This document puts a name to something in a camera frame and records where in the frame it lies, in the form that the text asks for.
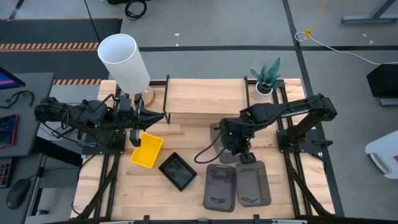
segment gray plastic tray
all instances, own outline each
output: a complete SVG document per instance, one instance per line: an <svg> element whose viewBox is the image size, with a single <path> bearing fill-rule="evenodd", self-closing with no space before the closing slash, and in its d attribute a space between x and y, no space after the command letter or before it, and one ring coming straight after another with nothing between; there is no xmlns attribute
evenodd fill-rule
<svg viewBox="0 0 398 224"><path fill-rule="evenodd" d="M236 164L238 199L244 207L258 207L271 204L271 193L266 166L261 161L252 164Z"/></svg>
<svg viewBox="0 0 398 224"><path fill-rule="evenodd" d="M209 210L232 212L235 209L235 194L235 168L225 165L208 165L203 206Z"/></svg>

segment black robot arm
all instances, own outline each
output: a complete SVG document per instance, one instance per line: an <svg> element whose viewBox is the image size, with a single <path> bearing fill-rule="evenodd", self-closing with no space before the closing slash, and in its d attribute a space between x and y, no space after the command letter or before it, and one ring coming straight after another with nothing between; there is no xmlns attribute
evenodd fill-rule
<svg viewBox="0 0 398 224"><path fill-rule="evenodd" d="M119 107L114 111L106 106L105 102L113 98ZM58 102L56 98L44 98L35 108L35 117L42 123L47 121L61 122L61 127L76 128L86 134L92 135L96 143L105 144L109 147L117 144L119 133L124 128L132 128L130 141L134 146L140 146L139 130L146 130L156 122L160 121L163 113L148 111L144 108L140 94L134 96L135 109L131 107L129 95L115 98L112 94L103 101L83 100L79 105L68 105ZM115 130L111 136L105 136L105 131Z"/></svg>
<svg viewBox="0 0 398 224"><path fill-rule="evenodd" d="M298 125L287 129L287 144L299 143L314 125L321 121L331 121L337 115L330 99L322 94L280 105L257 103L241 110L238 118L224 118L220 121L221 142L232 155L240 153L241 162L254 162L256 158L249 150L250 139L256 131L268 127L277 119L304 113L308 115Z"/></svg>

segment computer mouse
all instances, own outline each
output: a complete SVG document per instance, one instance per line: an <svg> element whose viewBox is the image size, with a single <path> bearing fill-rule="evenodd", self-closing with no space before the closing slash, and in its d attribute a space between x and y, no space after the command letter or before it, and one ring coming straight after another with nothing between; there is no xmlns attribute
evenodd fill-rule
<svg viewBox="0 0 398 224"><path fill-rule="evenodd" d="M30 187L29 179L18 180L8 192L6 205L9 209L17 209L24 203L26 193Z"/></svg>

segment gray floor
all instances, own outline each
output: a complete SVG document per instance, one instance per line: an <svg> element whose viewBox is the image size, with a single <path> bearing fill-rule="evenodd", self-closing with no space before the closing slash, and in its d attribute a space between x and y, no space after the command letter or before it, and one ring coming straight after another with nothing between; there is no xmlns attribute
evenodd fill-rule
<svg viewBox="0 0 398 224"><path fill-rule="evenodd" d="M9 17L16 2L3 0L0 18ZM93 17L124 17L122 9L106 1L87 2ZM322 2L289 0L297 30L303 31L313 24ZM328 1L312 37L328 45L398 45L396 23L340 24L342 16L368 14L380 2L382 0ZM147 3L148 11L142 19L124 19L122 24L121 32L132 35L140 47L293 46L279 0L151 0ZM388 12L398 13L398 3ZM82 0L25 0L17 14L17 18L71 17L88 17ZM316 44L308 40L302 45ZM378 62L398 61L396 51L355 53ZM398 129L398 109L381 108L371 96L366 75L376 66L334 52L304 52L303 55L313 91L329 96L339 112L334 121L323 127L326 137L335 142L330 147L330 155L345 215L398 220L395 209L398 180L383 177L364 153L367 143ZM250 76L250 68L259 70L264 62L269 65L277 57L282 59L282 78L302 78L294 51L143 52L142 57L152 79L163 79L166 74L187 78L241 78ZM55 86L52 95L74 103L83 96L96 98L97 91L97 86ZM44 198L40 208L50 207L54 217L66 220L74 196L73 186L50 190L44 197L48 195L65 200L50 205ZM45 220L39 217L27 223L40 223L41 218Z"/></svg>

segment monitor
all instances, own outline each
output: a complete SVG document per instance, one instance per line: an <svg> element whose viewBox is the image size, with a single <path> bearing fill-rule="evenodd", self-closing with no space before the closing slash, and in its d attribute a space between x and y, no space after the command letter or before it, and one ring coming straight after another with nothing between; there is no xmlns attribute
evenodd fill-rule
<svg viewBox="0 0 398 224"><path fill-rule="evenodd" d="M23 86L26 86L26 84L22 80L15 77L4 68L0 67L0 90Z"/></svg>

